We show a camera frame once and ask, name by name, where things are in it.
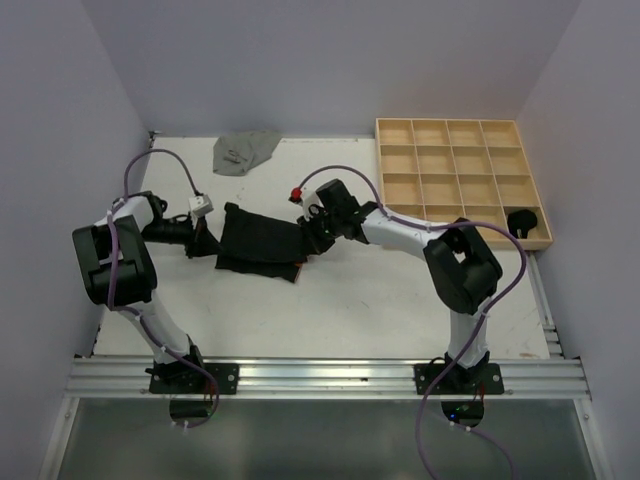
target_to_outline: black cloth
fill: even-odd
[[[307,260],[300,227],[247,212],[235,203],[227,203],[224,210],[222,252],[216,268],[295,282]]]

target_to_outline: gray cloth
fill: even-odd
[[[223,135],[213,146],[213,173],[239,177],[271,158],[282,140],[278,132]]]

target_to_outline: wooden organizer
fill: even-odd
[[[527,208],[538,226],[520,240],[524,248],[542,250],[553,241],[515,122],[379,118],[376,139],[382,196],[391,210],[506,228],[509,213]],[[492,247],[512,246],[497,232],[479,230]]]

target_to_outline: black mounting plate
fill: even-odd
[[[238,390],[238,378],[240,367],[237,363],[205,363],[204,368],[218,382],[220,395],[235,395]],[[167,384],[162,380],[151,377],[149,393],[166,395],[186,395],[203,393],[203,376],[193,373],[194,381],[190,383],[174,382]]]
[[[416,383],[416,393],[424,395],[429,384],[444,370],[444,363],[418,363],[413,366],[414,380]],[[435,395],[474,395],[480,384],[484,384],[485,395],[504,394],[504,384],[500,365],[497,363],[487,363],[478,373],[473,382],[462,387],[454,387],[447,382],[445,377],[433,389]]]

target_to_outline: red object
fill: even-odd
[[[300,202],[302,200],[302,189],[300,187],[295,187],[293,190],[291,190],[291,196],[289,197],[289,200],[295,203]]]

